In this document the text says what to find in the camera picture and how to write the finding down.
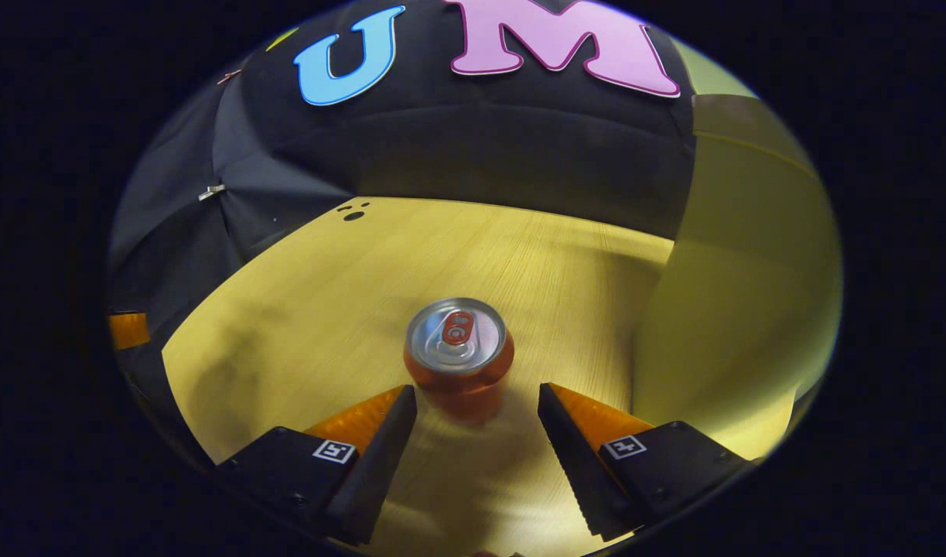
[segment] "wooden table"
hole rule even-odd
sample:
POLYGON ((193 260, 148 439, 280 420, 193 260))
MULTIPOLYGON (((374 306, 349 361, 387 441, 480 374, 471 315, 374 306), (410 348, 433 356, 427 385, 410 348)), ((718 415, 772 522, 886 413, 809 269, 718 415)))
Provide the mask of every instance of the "wooden table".
POLYGON ((482 299, 516 342, 504 409, 469 429, 419 395, 363 550, 558 557, 607 546, 586 530, 549 445, 538 387, 554 381, 630 410, 635 327, 673 242, 476 203, 344 206, 250 261, 166 344, 173 395, 204 450, 220 463, 268 428, 304 429, 410 383, 401 352, 413 315, 443 297, 482 299))

